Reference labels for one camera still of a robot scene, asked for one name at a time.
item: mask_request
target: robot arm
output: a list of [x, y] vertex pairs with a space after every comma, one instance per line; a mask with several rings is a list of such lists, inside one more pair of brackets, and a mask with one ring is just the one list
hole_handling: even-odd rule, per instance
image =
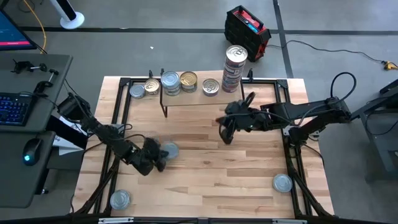
[[[229, 103], [225, 108], [226, 116], [217, 118], [220, 124], [220, 137], [225, 144], [231, 144], [235, 131], [270, 131], [290, 127], [290, 143], [301, 146], [308, 135], [322, 131], [331, 123], [349, 123], [351, 113], [345, 102], [337, 97], [322, 101], [294, 105], [291, 103], [272, 103], [261, 105], [260, 109], [251, 108], [255, 93], [252, 92], [245, 100]], [[307, 124], [300, 126], [304, 118], [316, 116]]]
[[130, 140], [124, 139], [114, 126], [102, 125], [90, 112], [90, 105], [80, 96], [72, 93], [58, 106], [58, 113], [73, 123], [81, 124], [84, 131], [91, 131], [99, 140], [111, 146], [115, 155], [125, 164], [131, 164], [142, 175], [148, 175], [156, 166], [159, 172], [165, 169], [168, 152], [160, 150], [160, 144], [152, 138], [145, 138], [142, 149]]

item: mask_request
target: gray floor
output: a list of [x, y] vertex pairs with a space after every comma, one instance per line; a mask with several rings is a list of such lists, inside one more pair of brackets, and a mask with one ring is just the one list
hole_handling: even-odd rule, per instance
[[[58, 27], [59, 17], [49, 1], [43, 5], [33, 1], [45, 26]], [[243, 4], [266, 27], [278, 28], [272, 0], [70, 2], [86, 16], [83, 27], [222, 29], [226, 11]], [[279, 0], [279, 6], [286, 30], [398, 30], [398, 2], [394, 0]], [[21, 26], [37, 27], [32, 15], [19, 12], [14, 1], [6, 12]], [[28, 35], [42, 43], [41, 32]], [[286, 35], [286, 39], [319, 48], [360, 50], [374, 58], [398, 62], [397, 35]], [[279, 35], [273, 34], [270, 44], [280, 45]], [[218, 70], [222, 69], [228, 45], [223, 34], [48, 32], [46, 49], [50, 54], [74, 56], [68, 80], [94, 110], [105, 75], [146, 75], [149, 69], [157, 73], [160, 68]], [[362, 55], [319, 52], [296, 43], [289, 44], [288, 50], [293, 76], [304, 78], [312, 101], [329, 96], [331, 80], [337, 73], [355, 74], [358, 86], [346, 100], [351, 111], [377, 97], [381, 87], [398, 78], [397, 71], [385, 72], [381, 64]], [[266, 56], [248, 63], [246, 71], [251, 67], [256, 77], [287, 77], [280, 49], [267, 48]], [[337, 81], [335, 95], [345, 95], [351, 85], [349, 78]], [[328, 126], [321, 134], [320, 149], [336, 215], [398, 223], [398, 182], [364, 181], [368, 170], [375, 167], [367, 163], [373, 148], [358, 121]], [[58, 173], [52, 193], [36, 197], [25, 210], [0, 209], [0, 219], [66, 214], [76, 179], [76, 173]]]

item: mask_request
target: computer monitor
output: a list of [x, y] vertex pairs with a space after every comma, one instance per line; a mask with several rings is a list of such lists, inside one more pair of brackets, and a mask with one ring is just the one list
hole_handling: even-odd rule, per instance
[[18, 28], [3, 10], [0, 10], [0, 50], [31, 50], [36, 48], [34, 42]]

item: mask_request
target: keyboard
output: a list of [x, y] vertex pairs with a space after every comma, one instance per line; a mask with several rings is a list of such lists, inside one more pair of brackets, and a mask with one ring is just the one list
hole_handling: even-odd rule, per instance
[[0, 93], [0, 125], [25, 126], [33, 104], [32, 95]]

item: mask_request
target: white pole base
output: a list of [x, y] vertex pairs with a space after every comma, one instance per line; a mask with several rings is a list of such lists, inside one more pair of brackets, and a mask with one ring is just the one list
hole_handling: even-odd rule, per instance
[[84, 21], [85, 21], [85, 17], [82, 13], [80, 12], [75, 12], [76, 13], [76, 18], [72, 21], [67, 21], [64, 18], [61, 18], [61, 26], [64, 29], [76, 29], [77, 27], [80, 27]]

